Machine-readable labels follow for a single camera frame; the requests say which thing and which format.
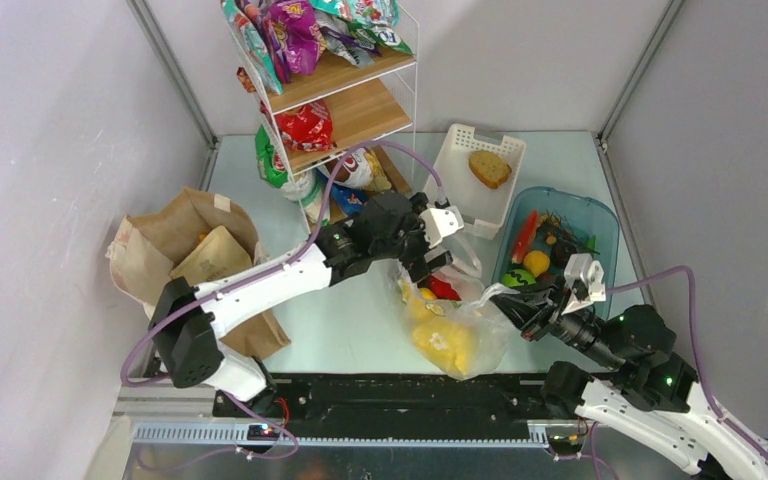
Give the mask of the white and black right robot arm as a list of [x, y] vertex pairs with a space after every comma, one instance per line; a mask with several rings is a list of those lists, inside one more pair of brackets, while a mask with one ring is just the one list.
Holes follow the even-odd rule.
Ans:
[[768, 439], [707, 396], [654, 307], [634, 305], [604, 320], [592, 307], [604, 298], [595, 279], [559, 279], [491, 297], [523, 339], [554, 337], [609, 371], [600, 379], [571, 362], [553, 363], [540, 389], [545, 411], [620, 432], [694, 479], [768, 479]]

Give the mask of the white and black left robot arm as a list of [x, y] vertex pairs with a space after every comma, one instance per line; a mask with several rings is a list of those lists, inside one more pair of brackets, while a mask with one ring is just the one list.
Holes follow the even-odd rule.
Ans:
[[150, 339], [174, 387], [209, 385], [250, 415], [264, 416], [276, 403], [271, 377], [260, 359], [226, 346], [227, 334], [288, 300], [363, 275], [377, 261], [397, 260], [412, 281], [422, 282], [451, 263], [442, 243], [463, 227], [456, 207], [429, 205], [423, 193], [379, 194], [264, 264], [195, 286], [182, 277], [170, 280]]

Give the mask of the translucent plastic grocery bag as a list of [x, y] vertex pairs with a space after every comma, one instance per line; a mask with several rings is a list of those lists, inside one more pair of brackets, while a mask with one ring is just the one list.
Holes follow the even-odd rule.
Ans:
[[483, 265], [468, 236], [444, 241], [451, 265], [431, 276], [450, 283], [461, 301], [436, 299], [427, 281], [412, 283], [400, 264], [390, 273], [401, 305], [401, 328], [415, 350], [443, 374], [458, 381], [490, 374], [500, 365], [514, 336], [514, 326], [490, 301], [512, 290], [481, 281]]

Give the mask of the brown burlap tote bag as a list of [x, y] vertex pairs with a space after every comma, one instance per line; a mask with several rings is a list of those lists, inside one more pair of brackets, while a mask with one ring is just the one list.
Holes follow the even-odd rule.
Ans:
[[159, 212], [123, 218], [106, 254], [114, 285], [150, 317], [173, 269], [197, 248], [200, 235], [216, 227], [226, 228], [255, 265], [268, 258], [243, 208], [185, 187]]

